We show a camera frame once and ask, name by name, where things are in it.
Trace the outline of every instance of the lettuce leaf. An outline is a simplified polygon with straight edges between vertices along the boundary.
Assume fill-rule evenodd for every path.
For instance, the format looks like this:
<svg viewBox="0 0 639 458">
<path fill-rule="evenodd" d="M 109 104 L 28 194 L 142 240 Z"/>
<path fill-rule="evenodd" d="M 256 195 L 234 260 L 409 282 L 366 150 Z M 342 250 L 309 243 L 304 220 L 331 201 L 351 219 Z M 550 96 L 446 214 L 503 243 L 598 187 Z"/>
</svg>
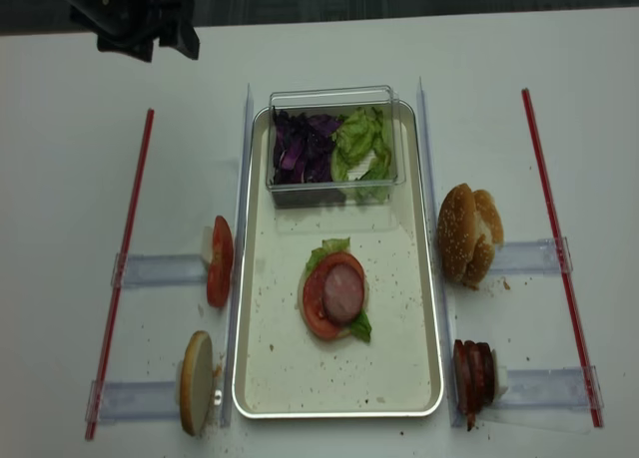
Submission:
<svg viewBox="0 0 639 458">
<path fill-rule="evenodd" d="M 307 266 L 305 268 L 306 275 L 310 275 L 313 270 L 315 270 L 316 266 L 320 264 L 324 258 L 336 251 L 345 251 L 350 248 L 350 237 L 348 238 L 331 238 L 328 240 L 321 241 L 321 248 L 315 248 L 311 252 L 311 258 L 307 261 Z"/>
<path fill-rule="evenodd" d="M 346 182 L 348 170 L 356 166 L 370 152 L 375 157 L 370 161 L 368 171 L 360 181 L 382 181 L 390 175 L 392 152 L 387 144 L 383 111 L 376 107 L 357 108 L 343 119 L 343 124 L 332 135 L 335 148 L 330 155 L 330 176 L 334 182 Z M 374 197 L 383 202 L 388 194 L 387 187 L 353 188 L 346 191 L 358 202 Z"/>
<path fill-rule="evenodd" d="M 335 149 L 349 168 L 359 164 L 372 148 L 375 135 L 380 132 L 376 119 L 359 107 L 350 114 L 334 133 Z"/>
<path fill-rule="evenodd" d="M 370 326 L 370 322 L 368 321 L 368 317 L 366 316 L 365 311 L 361 311 L 357 318 L 351 323 L 348 328 L 350 328 L 350 333 L 355 338 L 359 338 L 361 341 L 365 341 L 366 343 L 370 343 L 370 333 L 372 332 L 372 327 Z"/>
<path fill-rule="evenodd" d="M 350 248 L 350 237 L 348 238 L 330 238 L 321 241 L 321 247 L 328 253 L 336 251 L 344 251 Z"/>
</svg>

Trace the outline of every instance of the food ingredient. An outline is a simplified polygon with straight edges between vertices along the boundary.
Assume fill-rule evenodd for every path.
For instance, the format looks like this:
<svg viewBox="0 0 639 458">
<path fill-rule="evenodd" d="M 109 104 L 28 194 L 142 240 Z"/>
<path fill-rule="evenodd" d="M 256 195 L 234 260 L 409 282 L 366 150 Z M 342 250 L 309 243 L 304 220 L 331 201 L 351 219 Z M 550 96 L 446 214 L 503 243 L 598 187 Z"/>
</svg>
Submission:
<svg viewBox="0 0 639 458">
<path fill-rule="evenodd" d="M 498 368 L 496 353 L 488 343 L 455 340 L 453 364 L 457 385 L 457 408 L 467 419 L 468 431 L 475 424 L 475 415 L 484 405 L 489 405 L 507 391 L 505 381 L 498 383 L 497 375 L 505 375 L 505 368 Z"/>
<path fill-rule="evenodd" d="M 348 116 L 333 135 L 336 147 L 330 157 L 330 175 L 335 182 L 348 180 L 348 171 L 357 167 L 370 153 L 368 170 L 360 181 L 382 181 L 388 179 L 391 151 L 384 138 L 383 112 L 371 107 L 357 108 Z M 386 187 L 366 187 L 354 189 L 354 197 L 362 202 L 368 196 L 383 202 Z"/>
<path fill-rule="evenodd" d="M 365 275 L 349 246 L 349 238 L 334 238 L 313 250 L 302 277 L 300 311 L 319 338 L 334 340 L 352 333 L 369 342 L 371 327 L 363 310 Z"/>
<path fill-rule="evenodd" d="M 476 287 L 503 244 L 503 227 L 492 195 L 467 184 L 453 188 L 441 205 L 437 243 L 445 277 Z"/>
<path fill-rule="evenodd" d="M 229 298 L 233 268 L 233 236 L 222 216 L 216 217 L 212 247 L 213 259 L 207 276 L 207 302 L 210 306 L 222 308 Z"/>
<path fill-rule="evenodd" d="M 184 354 L 180 374 L 180 420 L 188 434 L 204 426 L 213 393 L 213 345 L 209 334 L 196 331 Z"/>
<path fill-rule="evenodd" d="M 273 109 L 276 143 L 273 152 L 273 183 L 303 184 L 331 182 L 330 137 L 341 121 L 326 114 L 307 117 Z"/>
</svg>

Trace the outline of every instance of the robotic arm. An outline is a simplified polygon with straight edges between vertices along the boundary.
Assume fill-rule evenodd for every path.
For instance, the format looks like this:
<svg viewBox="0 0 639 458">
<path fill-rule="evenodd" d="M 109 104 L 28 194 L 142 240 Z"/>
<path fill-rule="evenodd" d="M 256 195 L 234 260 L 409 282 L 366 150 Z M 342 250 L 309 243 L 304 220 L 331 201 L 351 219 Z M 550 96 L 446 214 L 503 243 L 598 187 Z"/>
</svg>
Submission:
<svg viewBox="0 0 639 458">
<path fill-rule="evenodd" d="M 66 0 L 71 20 L 98 35 L 98 50 L 151 62 L 153 42 L 197 60 L 200 40 L 191 23 L 194 0 Z"/>
</svg>

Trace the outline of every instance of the red cabbage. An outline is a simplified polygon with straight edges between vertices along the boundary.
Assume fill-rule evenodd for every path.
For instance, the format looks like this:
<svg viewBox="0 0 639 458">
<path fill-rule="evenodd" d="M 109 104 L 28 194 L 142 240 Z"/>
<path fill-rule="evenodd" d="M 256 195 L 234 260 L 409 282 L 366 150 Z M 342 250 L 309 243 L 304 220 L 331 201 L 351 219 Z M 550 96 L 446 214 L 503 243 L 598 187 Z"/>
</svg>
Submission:
<svg viewBox="0 0 639 458">
<path fill-rule="evenodd" d="M 273 183 L 302 184 L 332 182 L 330 155 L 335 148 L 330 135 L 341 125 L 335 117 L 322 114 L 290 116 L 276 112 L 276 143 L 273 150 Z"/>
</svg>

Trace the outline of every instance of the clear plastic bracket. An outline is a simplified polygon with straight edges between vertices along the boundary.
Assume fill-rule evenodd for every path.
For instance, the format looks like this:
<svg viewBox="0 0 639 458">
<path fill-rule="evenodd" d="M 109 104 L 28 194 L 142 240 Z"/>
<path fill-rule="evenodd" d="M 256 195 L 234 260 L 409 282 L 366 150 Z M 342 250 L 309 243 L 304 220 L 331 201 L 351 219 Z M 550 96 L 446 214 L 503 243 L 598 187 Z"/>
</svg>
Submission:
<svg viewBox="0 0 639 458">
<path fill-rule="evenodd" d="M 116 255 L 112 286 L 190 285 L 207 281 L 207 270 L 199 255 Z"/>
<path fill-rule="evenodd" d="M 557 370 L 508 370 L 508 390 L 491 405 L 493 408 L 602 409 L 603 400 L 594 366 L 593 400 L 586 390 L 586 368 Z"/>
<path fill-rule="evenodd" d="M 507 242 L 495 250 L 490 274 L 571 273 L 568 239 Z"/>
<path fill-rule="evenodd" d="M 150 421 L 150 420 L 178 420 L 180 419 L 180 405 L 175 381 L 147 381 L 147 382 L 111 382 L 106 381 L 102 386 L 100 407 L 97 416 L 93 393 L 97 381 L 91 383 L 91 394 L 87 403 L 85 421 L 92 420 L 100 423 L 115 423 L 118 421 Z M 209 413 L 220 414 L 222 391 L 214 390 L 212 407 Z"/>
</svg>

